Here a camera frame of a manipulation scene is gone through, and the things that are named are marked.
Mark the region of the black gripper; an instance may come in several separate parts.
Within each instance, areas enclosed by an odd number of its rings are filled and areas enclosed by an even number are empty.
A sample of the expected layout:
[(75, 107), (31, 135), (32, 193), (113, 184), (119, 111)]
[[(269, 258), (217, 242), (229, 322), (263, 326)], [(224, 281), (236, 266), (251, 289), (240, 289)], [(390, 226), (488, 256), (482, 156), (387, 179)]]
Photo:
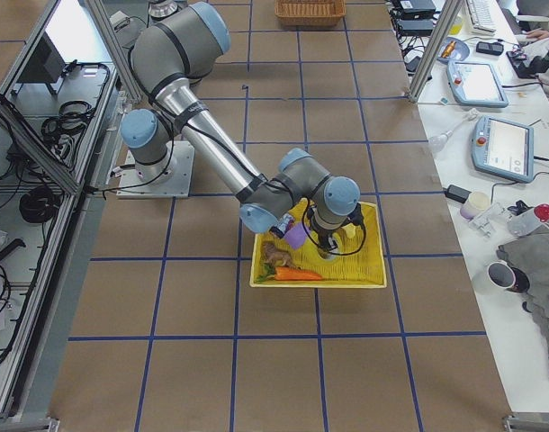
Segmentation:
[(337, 256), (339, 254), (338, 242), (333, 234), (343, 226), (343, 223), (328, 223), (323, 220), (311, 220), (310, 227), (318, 236), (318, 248), (324, 253)]

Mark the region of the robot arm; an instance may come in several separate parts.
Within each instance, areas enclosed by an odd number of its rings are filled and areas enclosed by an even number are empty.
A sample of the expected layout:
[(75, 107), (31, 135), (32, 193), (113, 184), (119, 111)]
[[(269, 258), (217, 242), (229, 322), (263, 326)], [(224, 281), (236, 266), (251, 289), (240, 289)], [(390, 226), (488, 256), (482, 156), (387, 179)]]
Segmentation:
[(268, 232), (306, 199), (306, 236), (321, 252), (338, 256), (335, 232), (363, 223), (357, 183), (332, 175), (300, 148), (291, 149), (278, 174), (267, 179), (192, 91), (192, 81), (206, 77), (229, 49), (225, 22), (205, 2), (190, 4), (142, 31), (128, 53), (128, 65), (152, 108), (133, 112), (122, 132), (127, 145), (133, 150), (164, 147), (157, 128), (169, 126), (169, 135), (182, 135), (235, 194), (239, 217), (251, 231)]

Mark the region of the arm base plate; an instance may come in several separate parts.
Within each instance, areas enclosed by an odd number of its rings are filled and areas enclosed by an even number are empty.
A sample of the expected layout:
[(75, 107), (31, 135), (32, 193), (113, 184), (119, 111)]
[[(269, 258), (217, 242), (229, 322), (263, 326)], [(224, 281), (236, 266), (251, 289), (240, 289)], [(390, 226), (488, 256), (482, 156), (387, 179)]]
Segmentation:
[(187, 198), (190, 193), (194, 164), (194, 147), (187, 141), (169, 141), (166, 156), (151, 166), (137, 163), (131, 151), (116, 194), (124, 199)]

